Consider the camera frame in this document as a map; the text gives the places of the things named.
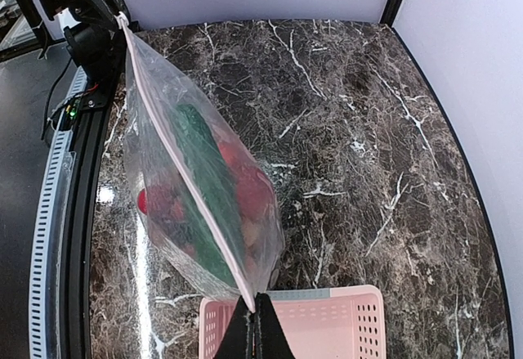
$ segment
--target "marble table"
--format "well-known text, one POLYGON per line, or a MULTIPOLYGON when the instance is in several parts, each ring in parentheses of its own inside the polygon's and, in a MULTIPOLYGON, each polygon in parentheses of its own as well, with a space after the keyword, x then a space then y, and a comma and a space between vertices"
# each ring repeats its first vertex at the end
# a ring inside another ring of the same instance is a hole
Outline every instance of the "marble table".
MULTIPOLYGON (((274 183, 276 289, 376 285, 391 358, 508 357, 494 249, 452 132, 386 26, 249 21, 140 33, 274 183)), ((94 358, 197 358, 201 297, 147 237, 123 166, 124 82, 92 232, 94 358)))

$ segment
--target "plastic basket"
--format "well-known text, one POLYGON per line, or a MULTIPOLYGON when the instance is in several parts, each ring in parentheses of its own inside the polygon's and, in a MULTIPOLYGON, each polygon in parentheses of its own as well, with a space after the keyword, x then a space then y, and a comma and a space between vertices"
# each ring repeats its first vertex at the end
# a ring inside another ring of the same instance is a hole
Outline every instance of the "plastic basket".
MULTIPOLYGON (((271 291, 279 322, 297 359, 386 357, 382 293, 372 285, 271 291)), ((235 303, 200 304, 199 359, 213 359, 235 303)))

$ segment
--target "perforated metal strip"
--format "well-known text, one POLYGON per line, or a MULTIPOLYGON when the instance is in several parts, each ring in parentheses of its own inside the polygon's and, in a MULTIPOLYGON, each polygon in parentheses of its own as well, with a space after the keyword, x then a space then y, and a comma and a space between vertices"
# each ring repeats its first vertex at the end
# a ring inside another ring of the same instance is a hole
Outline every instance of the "perforated metal strip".
MULTIPOLYGON (((84 91, 86 86, 87 77, 83 69, 78 68, 67 97, 84 91)), ((58 222, 54 221, 54 208, 62 205, 56 205, 56 193, 72 135, 71 131, 55 132, 40 191, 29 275, 29 350, 32 359, 47 359, 46 292, 49 284, 55 284, 54 281, 47 281, 49 238, 53 229, 59 229, 58 222)))

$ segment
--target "green vegetable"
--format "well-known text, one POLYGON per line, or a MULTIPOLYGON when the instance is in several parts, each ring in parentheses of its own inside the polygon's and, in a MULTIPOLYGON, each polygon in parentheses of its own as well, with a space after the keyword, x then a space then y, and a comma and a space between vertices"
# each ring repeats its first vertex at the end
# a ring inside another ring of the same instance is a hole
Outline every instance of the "green vegetable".
MULTIPOLYGON (((235 184, 211 130, 202 115, 190 104, 177 105, 171 117, 172 132, 184 155, 206 205, 221 228, 234 255, 244 257, 241 218, 235 197, 235 184)), ((215 277, 235 287, 234 278, 221 255, 212 233, 187 188, 181 201, 191 229, 196 262, 215 277)))

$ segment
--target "plastic bag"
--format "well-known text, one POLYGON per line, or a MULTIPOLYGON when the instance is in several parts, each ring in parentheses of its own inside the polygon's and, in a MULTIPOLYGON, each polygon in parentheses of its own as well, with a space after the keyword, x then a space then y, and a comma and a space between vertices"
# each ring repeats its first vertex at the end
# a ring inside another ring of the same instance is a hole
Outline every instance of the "plastic bag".
POLYGON ((149 237, 202 294, 240 292, 253 311, 284 247, 274 189, 203 92, 124 21, 126 171, 149 237))

